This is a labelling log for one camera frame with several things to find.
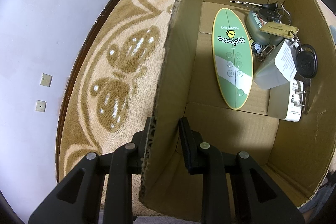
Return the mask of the brown cardboard box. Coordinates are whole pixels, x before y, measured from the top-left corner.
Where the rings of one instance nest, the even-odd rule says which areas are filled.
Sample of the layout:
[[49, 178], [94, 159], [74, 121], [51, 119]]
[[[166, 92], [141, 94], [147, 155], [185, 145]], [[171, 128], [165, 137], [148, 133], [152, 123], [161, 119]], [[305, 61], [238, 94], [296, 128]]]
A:
[[211, 33], [217, 11], [232, 0], [176, 0], [165, 41], [165, 58], [154, 101], [139, 200], [176, 218], [201, 218], [202, 177], [188, 174], [178, 120], [226, 153], [247, 151], [291, 199], [302, 206], [315, 194], [335, 150], [335, 43], [316, 0], [282, 2], [312, 45], [318, 72], [311, 83], [309, 111], [298, 122], [266, 114], [269, 93], [252, 87], [240, 110], [224, 102], [216, 79]]

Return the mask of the beige patterned blanket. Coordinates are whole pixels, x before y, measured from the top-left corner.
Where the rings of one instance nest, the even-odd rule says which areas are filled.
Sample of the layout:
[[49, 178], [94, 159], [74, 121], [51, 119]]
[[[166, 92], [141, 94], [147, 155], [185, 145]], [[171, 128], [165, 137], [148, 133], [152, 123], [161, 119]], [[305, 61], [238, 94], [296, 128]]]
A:
[[175, 0], [120, 0], [76, 78], [60, 139], [59, 178], [89, 152], [114, 152], [151, 116]]

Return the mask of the green oval Pochacco remote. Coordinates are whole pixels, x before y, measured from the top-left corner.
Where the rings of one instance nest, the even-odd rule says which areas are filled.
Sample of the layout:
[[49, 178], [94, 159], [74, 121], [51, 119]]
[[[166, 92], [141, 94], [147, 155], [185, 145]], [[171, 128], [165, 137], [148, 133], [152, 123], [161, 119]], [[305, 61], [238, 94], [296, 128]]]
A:
[[228, 8], [215, 16], [212, 50], [220, 93], [229, 108], [239, 110], [252, 87], [253, 56], [243, 22]]

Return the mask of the black car key fob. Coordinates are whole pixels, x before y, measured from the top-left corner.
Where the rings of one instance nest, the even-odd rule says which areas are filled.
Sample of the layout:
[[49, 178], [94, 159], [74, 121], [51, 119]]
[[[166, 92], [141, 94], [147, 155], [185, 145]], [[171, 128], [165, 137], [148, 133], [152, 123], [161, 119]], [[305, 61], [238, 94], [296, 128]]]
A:
[[314, 78], [318, 71], [318, 59], [314, 47], [309, 44], [300, 45], [295, 52], [295, 57], [300, 76], [305, 79]]

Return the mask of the key bunch with rings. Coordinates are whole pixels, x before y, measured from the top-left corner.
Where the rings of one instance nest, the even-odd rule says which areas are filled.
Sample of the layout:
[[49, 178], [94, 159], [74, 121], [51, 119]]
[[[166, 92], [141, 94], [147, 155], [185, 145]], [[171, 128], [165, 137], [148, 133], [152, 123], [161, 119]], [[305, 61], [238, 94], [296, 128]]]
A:
[[281, 2], [275, 3], [253, 3], [231, 0], [230, 3], [247, 7], [258, 13], [266, 21], [291, 24], [291, 14], [284, 8]]

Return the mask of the white wall charger plug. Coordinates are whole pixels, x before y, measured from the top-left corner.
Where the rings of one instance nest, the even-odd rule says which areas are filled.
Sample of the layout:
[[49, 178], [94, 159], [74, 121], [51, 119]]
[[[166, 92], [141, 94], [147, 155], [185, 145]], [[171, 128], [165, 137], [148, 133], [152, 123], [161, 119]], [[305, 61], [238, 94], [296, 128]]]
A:
[[298, 122], [301, 119], [303, 82], [291, 80], [270, 90], [267, 116], [284, 121]]

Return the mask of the lower wall socket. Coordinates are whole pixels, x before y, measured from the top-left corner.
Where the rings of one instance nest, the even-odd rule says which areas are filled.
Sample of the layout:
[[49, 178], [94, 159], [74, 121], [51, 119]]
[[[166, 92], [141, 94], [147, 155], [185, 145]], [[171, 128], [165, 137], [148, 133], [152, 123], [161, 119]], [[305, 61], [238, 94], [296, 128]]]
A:
[[46, 104], [47, 104], [46, 101], [37, 100], [35, 110], [38, 111], [38, 112], [45, 112]]

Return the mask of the wall socket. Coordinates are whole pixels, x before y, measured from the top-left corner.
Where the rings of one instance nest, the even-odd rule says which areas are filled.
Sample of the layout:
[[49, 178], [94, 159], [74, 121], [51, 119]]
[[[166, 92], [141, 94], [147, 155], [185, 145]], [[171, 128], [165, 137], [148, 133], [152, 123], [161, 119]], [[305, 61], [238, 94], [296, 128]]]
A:
[[38, 112], [45, 112], [46, 104], [47, 104], [46, 101], [37, 100], [35, 110], [38, 111]]
[[45, 87], [50, 87], [51, 86], [51, 81], [52, 81], [52, 75], [48, 75], [48, 74], [43, 73], [41, 81], [40, 81], [40, 85], [45, 86]]

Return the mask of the upper wall socket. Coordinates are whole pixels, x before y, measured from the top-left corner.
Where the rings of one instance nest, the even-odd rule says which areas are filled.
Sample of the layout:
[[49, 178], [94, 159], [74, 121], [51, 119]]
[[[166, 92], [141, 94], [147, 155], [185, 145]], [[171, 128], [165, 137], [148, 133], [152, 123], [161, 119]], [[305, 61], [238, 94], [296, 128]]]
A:
[[48, 75], [48, 74], [43, 73], [41, 81], [40, 81], [40, 85], [45, 86], [45, 87], [50, 87], [51, 86], [51, 81], [52, 81], [52, 75]]

